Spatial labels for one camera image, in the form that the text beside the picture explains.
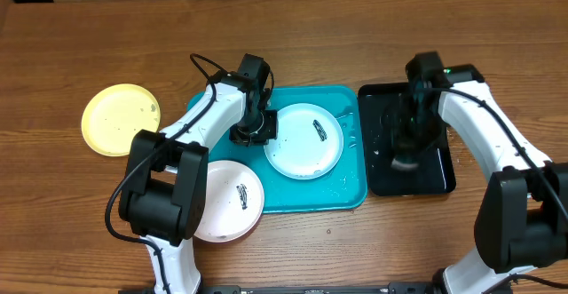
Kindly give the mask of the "light blue plate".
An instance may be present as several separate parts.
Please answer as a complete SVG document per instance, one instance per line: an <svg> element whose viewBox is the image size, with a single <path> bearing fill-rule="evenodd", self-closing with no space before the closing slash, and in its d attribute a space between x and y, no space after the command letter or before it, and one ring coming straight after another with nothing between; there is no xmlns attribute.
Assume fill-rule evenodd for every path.
<svg viewBox="0 0 568 294"><path fill-rule="evenodd" d="M270 165L291 179L316 179L339 162L343 132L325 108L297 103L277 112L276 139L264 146Z"/></svg>

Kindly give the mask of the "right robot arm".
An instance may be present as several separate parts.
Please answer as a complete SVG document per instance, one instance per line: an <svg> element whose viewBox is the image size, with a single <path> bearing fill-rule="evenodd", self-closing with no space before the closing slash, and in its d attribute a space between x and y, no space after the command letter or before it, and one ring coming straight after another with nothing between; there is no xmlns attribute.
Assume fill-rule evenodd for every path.
<svg viewBox="0 0 568 294"><path fill-rule="evenodd" d="M433 293L509 293L519 280L567 258L567 165L526 139L472 65L445 67L437 52L416 54L408 86L390 113L390 165L418 168L452 127L478 162L487 188L474 225L475 247L432 280Z"/></svg>

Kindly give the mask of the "green scrubbing sponge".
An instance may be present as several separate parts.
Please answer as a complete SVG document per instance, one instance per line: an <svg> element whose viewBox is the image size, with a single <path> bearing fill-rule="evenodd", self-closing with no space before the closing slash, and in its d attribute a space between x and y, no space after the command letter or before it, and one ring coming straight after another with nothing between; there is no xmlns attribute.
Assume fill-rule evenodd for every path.
<svg viewBox="0 0 568 294"><path fill-rule="evenodd" d="M395 155L390 164L397 171L415 171L419 165L419 161L412 155Z"/></svg>

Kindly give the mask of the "yellow-green plate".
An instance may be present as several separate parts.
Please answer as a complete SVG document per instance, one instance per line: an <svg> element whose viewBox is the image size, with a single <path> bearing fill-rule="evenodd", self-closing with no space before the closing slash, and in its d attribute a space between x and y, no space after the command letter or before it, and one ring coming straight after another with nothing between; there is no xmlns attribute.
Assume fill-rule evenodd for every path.
<svg viewBox="0 0 568 294"><path fill-rule="evenodd" d="M95 152L111 157L130 152L141 130L157 131L161 121L158 100L147 89L121 83L96 94L83 111L81 131Z"/></svg>

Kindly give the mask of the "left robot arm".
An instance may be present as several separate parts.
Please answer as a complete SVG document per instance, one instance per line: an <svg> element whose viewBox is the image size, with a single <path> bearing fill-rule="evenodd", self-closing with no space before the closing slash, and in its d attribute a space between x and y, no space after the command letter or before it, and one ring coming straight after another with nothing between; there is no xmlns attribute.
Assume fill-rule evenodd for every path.
<svg viewBox="0 0 568 294"><path fill-rule="evenodd" d="M192 238L205 210L209 152L224 135L244 147L275 139L277 113L267 107L273 89L269 64L246 54L237 70L207 75L201 99L178 121L133 138L105 224L113 237L146 246L153 293L200 291Z"/></svg>

